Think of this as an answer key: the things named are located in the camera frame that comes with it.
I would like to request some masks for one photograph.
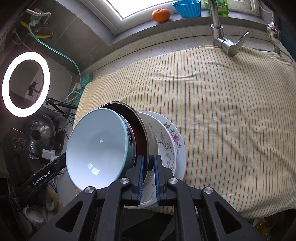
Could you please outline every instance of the triangular cutout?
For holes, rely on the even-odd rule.
[[[56,227],[68,233],[72,232],[82,205],[83,201],[77,202],[64,216],[62,216],[56,222]]]
[[[242,228],[241,223],[221,203],[215,202],[215,207],[226,234]]]

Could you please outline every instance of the striped tablecloth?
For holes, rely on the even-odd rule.
[[[231,58],[196,47],[97,77],[74,124],[109,101],[160,113],[184,139],[184,181],[213,187],[244,217],[264,217],[295,206],[295,80],[295,66],[276,53],[243,47]]]

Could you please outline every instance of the glowing white ring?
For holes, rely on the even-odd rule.
[[[35,60],[38,64],[40,64],[41,69],[43,71],[43,77],[44,77],[44,84],[42,91],[39,95],[38,100],[30,107],[21,109],[16,107],[13,102],[11,101],[10,95],[9,95],[9,81],[11,78],[11,75],[15,68],[23,61],[25,60]],[[36,52],[26,52],[18,57],[16,57],[11,64],[8,66],[4,78],[3,78],[3,84],[2,84],[2,97],[3,97],[3,102],[6,106],[6,108],[15,116],[19,117],[26,117],[29,115],[34,114],[44,103],[48,90],[49,90],[49,84],[50,84],[50,74],[49,74],[49,68],[47,65],[46,60],[38,53]]]

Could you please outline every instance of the yellow pipe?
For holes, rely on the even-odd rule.
[[[26,27],[27,29],[29,29],[29,25],[26,24],[24,21],[21,21],[20,24],[23,25],[24,27]],[[38,39],[46,39],[46,38],[50,38],[51,37],[50,34],[47,34],[47,35],[35,35],[35,36]]]

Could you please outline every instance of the green transparent container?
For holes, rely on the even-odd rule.
[[[217,6],[218,6],[219,15],[228,16],[229,10],[228,10],[227,0],[216,0],[216,2],[217,2]],[[205,3],[205,8],[207,9],[207,11],[209,13],[211,13],[208,0],[204,0],[204,3]]]

